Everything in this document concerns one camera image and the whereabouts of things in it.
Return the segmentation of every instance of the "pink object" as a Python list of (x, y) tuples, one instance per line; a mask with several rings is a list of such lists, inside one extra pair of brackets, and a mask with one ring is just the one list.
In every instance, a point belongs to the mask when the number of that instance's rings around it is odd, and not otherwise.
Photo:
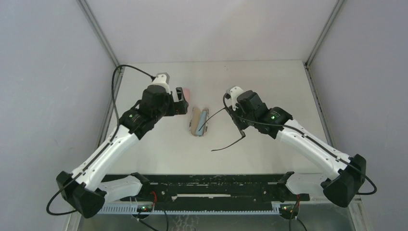
[(190, 103), (190, 90), (188, 88), (183, 88), (184, 98), (188, 103)]

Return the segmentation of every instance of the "blue object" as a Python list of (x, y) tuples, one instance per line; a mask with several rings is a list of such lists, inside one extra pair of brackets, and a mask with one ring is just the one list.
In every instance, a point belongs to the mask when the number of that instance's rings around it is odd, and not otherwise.
[(207, 111), (202, 111), (200, 113), (200, 122), (198, 123), (197, 129), (195, 131), (195, 134), (197, 136), (204, 135), (205, 126), (203, 126), (203, 124), (205, 123), (206, 120), (207, 120)]

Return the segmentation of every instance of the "white wall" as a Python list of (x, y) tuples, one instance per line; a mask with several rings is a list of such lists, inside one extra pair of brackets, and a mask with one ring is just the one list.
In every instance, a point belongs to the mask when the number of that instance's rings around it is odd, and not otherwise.
[(89, 0), (121, 63), (303, 60), (336, 0)]
[(0, 31), (1, 230), (61, 230), (45, 207), (96, 148), (113, 66), (74, 0), (2, 0)]
[[(406, 230), (408, 1), (348, 1), (312, 64), (338, 147), (367, 160), (375, 230)], [(368, 183), (364, 191), (371, 190)]]

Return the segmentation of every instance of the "metal frame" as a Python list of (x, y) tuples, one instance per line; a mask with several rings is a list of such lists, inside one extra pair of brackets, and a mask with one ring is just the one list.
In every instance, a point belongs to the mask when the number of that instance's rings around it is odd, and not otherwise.
[(328, 31), (330, 30), (331, 26), (333, 25), (334, 20), (337, 18), (337, 15), (340, 13), (340, 10), (343, 8), (344, 4), (345, 4), (346, 0), (337, 0), (335, 6), (333, 7), (333, 10), (331, 11), (331, 14), (329, 16), (329, 19), (327, 20), (326, 24), (324, 25), (318, 40), (316, 41), (316, 44), (313, 46), (313, 49), (309, 55), (309, 57), (307, 58), (306, 62), (305, 62), (305, 66), (306, 67), (310, 67), (310, 65), (312, 64), (316, 53), (318, 52), (320, 46), (322, 45), (324, 39), (327, 36)]
[(80, 6), (82, 12), (84, 13), (85, 17), (89, 22), (89, 25), (92, 27), (92, 30), (95, 32), (95, 35), (98, 37), (99, 41), (101, 42), (103, 48), (105, 49), (112, 63), (115, 66), (119, 66), (119, 61), (116, 58), (116, 55), (112, 50), (112, 47), (108, 42), (108, 39), (106, 38), (104, 32), (102, 31), (101, 26), (99, 26), (99, 23), (96, 20), (95, 15), (93, 14), (91, 8), (89, 7), (88, 1), (87, 0), (76, 1), (78, 2), (78, 5)]
[[(95, 15), (93, 14), (87, 0), (76, 0), (81, 8), (81, 10), (83, 11), (85, 17), (87, 18), (90, 26), (92, 27), (93, 31), (95, 32), (96, 36), (98, 37), (99, 41), (101, 42), (101, 45), (103, 46), (103, 48), (105, 49), (107, 55), (109, 56), (109, 58), (111, 59), (112, 63), (114, 66), (118, 66), (120, 63), (117, 59), (117, 57), (115, 56), (115, 53), (111, 47), (111, 45), (109, 44), (105, 34), (103, 33), (98, 21), (96, 20)], [(312, 94), (313, 97), (315, 99), (315, 103), (316, 103), (316, 107), (318, 109), (318, 113), (319, 113), (319, 117), (321, 119), (322, 125), (323, 125), (323, 130), (325, 132), (326, 135), (326, 139), (329, 145), (334, 146), (334, 140), (333, 140), (333, 136), (331, 134), (331, 131), (328, 127), (328, 123), (324, 114), (324, 111), (322, 109), (322, 106), (320, 104), (319, 101), (319, 94), (315, 89), (315, 84), (313, 81), (313, 76), (310, 73), (310, 65), (312, 64), (319, 48), (321, 47), (324, 39), (326, 38), (331, 26), (333, 25), (333, 22), (335, 21), (335, 19), (337, 18), (337, 15), (339, 14), (339, 12), (341, 11), (343, 5), (345, 4), (346, 0), (338, 0), (330, 14), (329, 19), (327, 20), (321, 34), (319, 35), (318, 40), (316, 41), (316, 44), (314, 45), (314, 47), (312, 48), (312, 51), (310, 53), (310, 55), (307, 58), (307, 61), (305, 62), (305, 72), (307, 75), (307, 79), (309, 81), (310, 84), (310, 88), (312, 90)], [(123, 72), (124, 69), (122, 69), (117, 77), (116, 77), (116, 83), (115, 83), (115, 96), (117, 95), (118, 91), (119, 91), (119, 86), (122, 80), (122, 76), (123, 76)], [(102, 128), (100, 131), (100, 135), (99, 135), (99, 139), (98, 139), (98, 145), (106, 138), (106, 134), (108, 132), (108, 127), (109, 127), (109, 123), (110, 123), (110, 118), (112, 116), (113, 113), (113, 104), (112, 102), (108, 103), (107, 106), (107, 113), (105, 115), (105, 119), (102, 122)], [(329, 201), (326, 198), (315, 198), (315, 197), (311, 197), (310, 198), (310, 202), (311, 204), (325, 204), (325, 203), (329, 203)], [(272, 202), (272, 206), (279, 206), (280, 202)], [(116, 207), (117, 204), (111, 204), (108, 205), (108, 207)], [(367, 217), (367, 213), (365, 212), (364, 206), (361, 202), (361, 198), (359, 196), (357, 196), (355, 198), (355, 200), (350, 204), (349, 206), (349, 211), (351, 214), (351, 218), (353, 221), (353, 224), (355, 226), (356, 231), (371, 231), (372, 227), (370, 225), (370, 221)], [(77, 231), (78, 227), (79, 227), (79, 223), (80, 223), (80, 219), (81, 219), (81, 214), (76, 212), (73, 214), (70, 214), (69, 217), (67, 218), (65, 227), (63, 230), (66, 231)]]

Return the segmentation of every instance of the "black joint housing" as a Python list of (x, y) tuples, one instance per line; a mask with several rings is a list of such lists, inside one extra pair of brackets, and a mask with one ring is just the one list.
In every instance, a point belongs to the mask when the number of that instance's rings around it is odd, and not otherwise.
[(150, 85), (143, 91), (139, 111), (154, 118), (157, 122), (166, 114), (171, 100), (172, 97), (167, 94), (165, 88), (159, 85)]
[(242, 117), (254, 122), (263, 123), (258, 124), (249, 121), (242, 121), (241, 119), (238, 119), (239, 121), (234, 120), (234, 123), (240, 129), (245, 129), (248, 126), (253, 126), (260, 133), (267, 134), (275, 139), (278, 132), (283, 130), (283, 127), (279, 125), (284, 125), (288, 120), (293, 119), (291, 114), (280, 107), (268, 109), (267, 105), (262, 102), (259, 95), (251, 90), (248, 90), (239, 95), (237, 101), (239, 104), (237, 105), (238, 109), (235, 112), (232, 111), (232, 108), (230, 109), (232, 114), (231, 117), (233, 119), (235, 113), (238, 117)]
[(148, 131), (154, 128), (156, 118), (148, 117), (141, 114), (138, 109), (132, 108), (123, 113), (119, 119), (119, 124), (128, 128), (129, 133), (134, 133), (140, 140)]
[[(62, 171), (57, 176), (57, 184), (60, 189), (71, 181), (72, 175), (67, 172)], [(99, 189), (92, 192), (85, 189), (84, 185), (73, 181), (61, 192), (61, 195), (84, 218), (91, 218), (103, 207), (106, 192)]]
[[(366, 174), (366, 159), (356, 154), (350, 161), (362, 174)], [(340, 175), (334, 179), (327, 179), (320, 185), (323, 187), (323, 193), (335, 205), (346, 208), (353, 200), (358, 190), (363, 185), (364, 177), (350, 166), (339, 172)]]

